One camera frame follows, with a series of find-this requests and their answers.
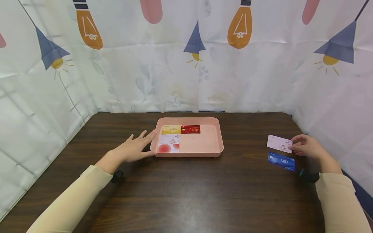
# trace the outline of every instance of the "left hand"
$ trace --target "left hand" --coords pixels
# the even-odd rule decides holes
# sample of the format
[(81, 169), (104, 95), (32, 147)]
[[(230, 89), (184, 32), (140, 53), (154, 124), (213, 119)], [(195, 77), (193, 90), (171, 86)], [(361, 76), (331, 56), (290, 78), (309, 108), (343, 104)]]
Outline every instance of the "left hand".
[(146, 137), (144, 137), (145, 133), (146, 130), (144, 130), (140, 136), (135, 139), (133, 139), (134, 135), (131, 134), (131, 136), (129, 136), (124, 143), (108, 153), (114, 154), (114, 156), (116, 156), (122, 163), (130, 163), (155, 155), (156, 152), (142, 152), (142, 150), (153, 140), (157, 133), (155, 130), (153, 130)]
[(157, 135), (155, 130), (151, 131), (150, 134), (145, 136), (146, 130), (144, 130), (140, 136), (134, 139), (134, 135), (131, 134), (129, 138), (117, 148), (106, 153), (95, 166), (101, 168), (104, 172), (114, 174), (121, 163), (134, 162), (142, 158), (156, 155), (156, 152), (147, 151), (142, 152), (146, 145), (148, 145), (153, 138)]

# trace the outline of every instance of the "pink tray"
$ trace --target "pink tray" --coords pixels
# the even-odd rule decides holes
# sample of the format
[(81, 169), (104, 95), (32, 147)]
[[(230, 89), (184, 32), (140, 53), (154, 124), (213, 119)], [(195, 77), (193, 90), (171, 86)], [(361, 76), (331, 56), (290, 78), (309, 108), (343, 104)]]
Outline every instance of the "pink tray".
[(201, 133), (181, 134), (179, 153), (158, 153), (156, 157), (219, 157), (224, 145), (219, 120), (214, 117), (164, 117), (158, 120), (157, 136), (150, 144), (155, 151), (164, 125), (200, 125)]

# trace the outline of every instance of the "hand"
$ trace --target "hand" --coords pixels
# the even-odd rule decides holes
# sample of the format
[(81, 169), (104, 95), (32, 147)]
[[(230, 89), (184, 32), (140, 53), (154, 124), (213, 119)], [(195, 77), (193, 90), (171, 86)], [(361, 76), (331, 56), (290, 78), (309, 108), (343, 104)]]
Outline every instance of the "hand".
[(293, 150), (296, 155), (305, 155), (319, 161), (322, 157), (330, 156), (328, 152), (319, 144), (319, 142), (310, 136), (301, 134), (291, 139), (297, 142), (288, 148)]
[(305, 155), (314, 158), (320, 164), (321, 173), (343, 174), (339, 163), (315, 138), (301, 134), (293, 137), (291, 140), (297, 143), (288, 148), (293, 150), (296, 155)]
[(106, 173), (113, 174), (123, 162), (134, 162), (136, 160), (155, 155), (156, 152), (142, 152), (142, 150), (153, 140), (157, 133), (155, 130), (153, 130), (150, 132), (150, 134), (144, 137), (145, 133), (146, 130), (144, 130), (140, 136), (135, 139), (133, 139), (134, 135), (131, 134), (131, 136), (129, 136), (124, 143), (109, 151), (100, 161), (95, 164), (95, 166), (101, 168)]
[(131, 136), (129, 136), (129, 138), (124, 143), (119, 145), (117, 148), (109, 151), (109, 153), (117, 157), (122, 163), (130, 163), (142, 158), (155, 155), (155, 152), (142, 152), (142, 150), (153, 140), (157, 133), (155, 130), (153, 130), (150, 132), (150, 134), (144, 137), (145, 133), (146, 130), (144, 130), (140, 134), (140, 136), (135, 139), (133, 139), (134, 135), (131, 134)]

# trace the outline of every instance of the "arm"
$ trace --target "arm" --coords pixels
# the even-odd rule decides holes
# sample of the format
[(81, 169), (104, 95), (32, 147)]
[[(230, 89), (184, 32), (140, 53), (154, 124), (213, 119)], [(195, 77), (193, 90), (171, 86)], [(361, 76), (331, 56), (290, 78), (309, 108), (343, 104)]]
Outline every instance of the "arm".
[(95, 166), (90, 166), (72, 183), (32, 224), (27, 233), (71, 233), (80, 222), (96, 196), (109, 183), (122, 162), (133, 162), (154, 155), (142, 152), (155, 137), (155, 131), (144, 137), (129, 139), (109, 151)]
[(351, 180), (344, 176), (339, 163), (316, 141), (307, 135), (298, 135), (289, 147), (296, 155), (314, 158), (321, 167), (316, 191), (321, 202), (326, 233), (371, 233), (364, 211), (355, 196)]

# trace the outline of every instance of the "curtain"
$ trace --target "curtain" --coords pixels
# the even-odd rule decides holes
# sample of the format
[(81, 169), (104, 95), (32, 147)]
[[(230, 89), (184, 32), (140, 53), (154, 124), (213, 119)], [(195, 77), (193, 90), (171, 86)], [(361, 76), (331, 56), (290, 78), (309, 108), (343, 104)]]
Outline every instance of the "curtain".
[(99, 111), (285, 112), (373, 195), (369, 0), (5, 0), (0, 219)]

